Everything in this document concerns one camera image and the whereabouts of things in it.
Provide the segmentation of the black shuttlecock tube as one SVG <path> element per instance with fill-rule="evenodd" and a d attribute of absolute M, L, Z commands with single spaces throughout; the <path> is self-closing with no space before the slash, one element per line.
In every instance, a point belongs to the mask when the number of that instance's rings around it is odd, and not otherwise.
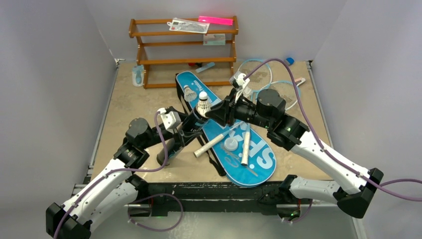
<path fill-rule="evenodd" d="M 193 109 L 188 115 L 178 113 L 182 120 L 181 125 L 173 130 L 175 133 L 170 135 L 163 149 L 157 154 L 156 159 L 160 165 L 169 165 L 171 159 L 176 158 L 185 146 L 202 134 L 203 126 L 209 120 L 199 115 L 196 109 Z"/>

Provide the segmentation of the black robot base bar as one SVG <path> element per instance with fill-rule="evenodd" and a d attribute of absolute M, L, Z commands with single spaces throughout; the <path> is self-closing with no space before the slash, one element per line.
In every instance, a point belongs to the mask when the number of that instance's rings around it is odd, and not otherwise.
<path fill-rule="evenodd" d="M 299 215 L 299 207 L 309 204 L 310 199 L 295 198 L 282 184 L 282 181 L 269 181 L 246 188 L 231 182 L 142 182 L 136 190 L 135 203 L 151 209 L 154 217 L 180 211 Z"/>

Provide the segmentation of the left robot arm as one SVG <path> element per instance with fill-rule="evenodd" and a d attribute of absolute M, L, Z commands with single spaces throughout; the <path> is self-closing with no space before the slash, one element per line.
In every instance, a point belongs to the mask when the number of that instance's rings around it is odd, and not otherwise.
<path fill-rule="evenodd" d="M 156 112 L 163 118 L 162 124 L 150 127 L 144 118 L 136 118 L 129 124 L 122 146 L 103 171 L 96 176 L 82 191 L 63 204 L 51 204 L 46 210 L 46 231 L 54 239 L 88 239 L 95 223 L 112 210 L 117 203 L 126 204 L 134 201 L 144 203 L 148 199 L 148 190 L 142 186 L 142 179 L 137 172 L 143 172 L 141 166 L 149 157 L 147 148 L 162 144 L 164 161 L 160 167 L 146 169 L 157 172 L 165 167 L 173 155 L 166 145 L 173 137 L 188 142 L 189 138 L 200 135 L 199 131 L 208 121 L 209 108 L 194 108 L 188 115 L 172 107 L 161 108 Z"/>

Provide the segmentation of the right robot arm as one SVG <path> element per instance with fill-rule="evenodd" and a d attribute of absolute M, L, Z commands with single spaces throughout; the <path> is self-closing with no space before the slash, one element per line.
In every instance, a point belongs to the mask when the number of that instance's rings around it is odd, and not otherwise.
<path fill-rule="evenodd" d="M 206 117 L 221 126 L 241 120 L 265 128 L 275 145 L 301 156 L 332 178 L 323 181 L 289 175 L 279 190 L 284 202 L 316 199 L 336 204 L 351 217 L 364 217 L 384 177 L 381 170 L 360 166 L 320 141 L 306 124 L 285 112 L 285 100 L 277 91 L 262 90 L 256 103 L 243 96 L 237 99 L 235 94 L 232 90 Z"/>

